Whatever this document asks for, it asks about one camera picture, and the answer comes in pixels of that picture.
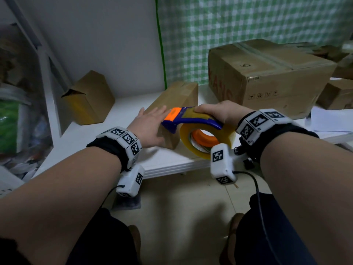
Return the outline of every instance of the person's right arm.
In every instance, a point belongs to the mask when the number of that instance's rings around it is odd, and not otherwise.
[[[252,110],[230,101],[201,105],[236,128]],[[260,166],[281,209],[318,264],[353,264],[353,153],[287,132],[264,149]]]

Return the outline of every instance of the tiled floor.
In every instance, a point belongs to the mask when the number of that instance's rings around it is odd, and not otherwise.
[[[262,178],[256,179],[261,192],[270,192]],[[139,228],[144,265],[218,264],[230,219],[249,210],[255,193],[247,175],[239,175],[237,185],[219,185],[209,169],[146,179],[141,209],[112,211],[112,216]]]

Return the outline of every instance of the white table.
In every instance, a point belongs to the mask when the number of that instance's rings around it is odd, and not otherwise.
[[[117,125],[128,126],[140,108],[150,106],[159,95],[160,93],[153,93],[129,98],[118,98],[106,120],[101,124],[78,125],[72,122],[60,138],[59,145],[54,147],[35,176],[75,152],[84,149],[89,142],[95,139],[97,134]],[[199,104],[202,103],[218,103],[217,98],[207,85],[199,86]],[[305,119],[299,119],[296,122],[305,127],[310,124]],[[353,133],[320,133],[319,136],[334,144],[353,140]],[[239,136],[237,135],[233,147],[239,145]],[[160,177],[209,167],[209,162],[209,160],[194,155],[182,142],[173,151],[160,147],[143,149],[138,160],[138,163],[145,169],[144,178]]]

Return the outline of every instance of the yellow tape roll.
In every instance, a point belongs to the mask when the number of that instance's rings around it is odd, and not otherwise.
[[[206,124],[183,124],[180,128],[180,138],[184,145],[199,157],[204,159],[211,159],[210,153],[198,150],[191,142],[191,132],[197,129],[205,130],[213,134],[219,143],[226,143],[232,147],[232,143],[236,138],[234,127],[231,125],[223,125],[221,130]]]

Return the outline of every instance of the green checkered curtain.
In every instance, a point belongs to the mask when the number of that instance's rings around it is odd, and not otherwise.
[[[353,0],[158,0],[167,84],[208,83],[208,50],[263,38],[340,45],[353,31]]]

